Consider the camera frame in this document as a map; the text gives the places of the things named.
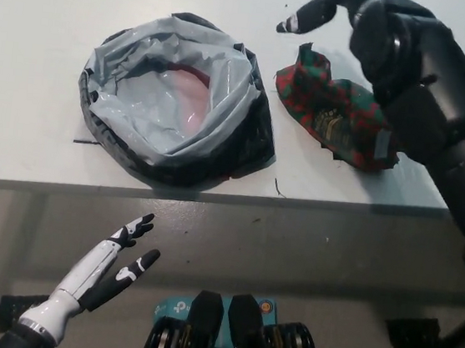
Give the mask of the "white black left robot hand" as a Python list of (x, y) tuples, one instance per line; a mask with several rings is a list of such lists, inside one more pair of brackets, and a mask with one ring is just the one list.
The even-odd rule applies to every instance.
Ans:
[(42, 304), (22, 313), (18, 324), (42, 336), (52, 347), (64, 338), (68, 321), (84, 311), (94, 311), (130, 287), (160, 257), (152, 249), (117, 273), (104, 276), (119, 253), (134, 247), (138, 237), (154, 228), (154, 215), (147, 214), (121, 226), (107, 239), (95, 245), (59, 282)]

